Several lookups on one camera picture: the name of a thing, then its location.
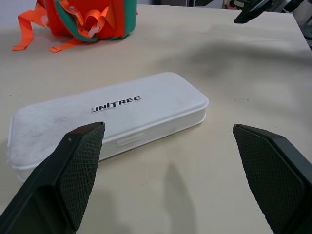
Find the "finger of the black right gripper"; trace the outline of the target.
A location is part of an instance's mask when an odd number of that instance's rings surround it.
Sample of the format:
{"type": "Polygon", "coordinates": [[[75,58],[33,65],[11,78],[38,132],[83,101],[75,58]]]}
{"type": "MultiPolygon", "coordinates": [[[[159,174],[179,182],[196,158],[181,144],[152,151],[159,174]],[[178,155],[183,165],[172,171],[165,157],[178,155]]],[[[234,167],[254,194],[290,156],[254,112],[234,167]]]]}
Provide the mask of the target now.
{"type": "Polygon", "coordinates": [[[260,14],[267,11],[267,8],[244,8],[242,12],[234,19],[235,24],[245,24],[250,20],[257,18],[260,14]]]}

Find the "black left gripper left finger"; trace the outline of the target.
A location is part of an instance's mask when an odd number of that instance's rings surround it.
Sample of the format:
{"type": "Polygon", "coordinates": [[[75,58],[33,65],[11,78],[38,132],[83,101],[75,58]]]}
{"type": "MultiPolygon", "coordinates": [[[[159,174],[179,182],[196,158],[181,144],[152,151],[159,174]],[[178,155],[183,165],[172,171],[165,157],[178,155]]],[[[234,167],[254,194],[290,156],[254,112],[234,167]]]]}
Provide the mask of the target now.
{"type": "Polygon", "coordinates": [[[104,122],[68,132],[0,216],[2,234],[75,234],[95,182],[104,122]]]}

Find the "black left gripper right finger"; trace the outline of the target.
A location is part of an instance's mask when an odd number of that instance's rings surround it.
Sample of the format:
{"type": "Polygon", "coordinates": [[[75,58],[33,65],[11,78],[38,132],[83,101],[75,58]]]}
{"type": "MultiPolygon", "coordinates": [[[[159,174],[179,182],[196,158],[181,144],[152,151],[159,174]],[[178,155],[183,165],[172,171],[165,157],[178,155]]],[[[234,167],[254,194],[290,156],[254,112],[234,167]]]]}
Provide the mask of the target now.
{"type": "Polygon", "coordinates": [[[249,188],[275,234],[312,232],[312,165],[283,136],[236,124],[249,188]]]}

